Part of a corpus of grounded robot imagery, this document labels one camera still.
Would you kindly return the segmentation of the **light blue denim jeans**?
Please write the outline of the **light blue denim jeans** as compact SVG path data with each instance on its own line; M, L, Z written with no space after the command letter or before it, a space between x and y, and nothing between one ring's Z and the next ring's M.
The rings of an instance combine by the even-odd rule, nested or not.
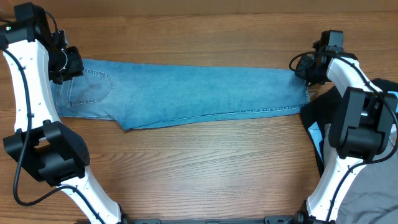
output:
M308 102L290 70L153 65L86 59L83 75L52 84L61 117L123 130L296 114Z

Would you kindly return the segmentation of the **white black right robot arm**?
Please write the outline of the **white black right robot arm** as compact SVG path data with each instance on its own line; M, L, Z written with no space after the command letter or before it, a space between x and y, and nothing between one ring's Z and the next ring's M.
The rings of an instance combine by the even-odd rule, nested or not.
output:
M315 69L315 58L326 58L324 81L334 83L342 102L332 122L328 143L331 154L315 191L304 201L292 223L334 223L338 209L351 184L364 167L384 162L380 155L397 125L397 98L384 93L366 77L359 62L350 54L322 51L299 54L295 74L310 82L309 72Z

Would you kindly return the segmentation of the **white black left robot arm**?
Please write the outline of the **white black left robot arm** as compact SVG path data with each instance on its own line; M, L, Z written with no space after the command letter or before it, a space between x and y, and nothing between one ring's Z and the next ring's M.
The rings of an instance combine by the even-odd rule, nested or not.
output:
M14 134L4 138L6 152L52 193L64 192L90 223L129 223L90 169L83 138L65 126L55 109L51 84L83 73L79 51L64 31L51 29L53 16L27 2L14 7L15 20L1 26L1 50L9 66L16 102Z

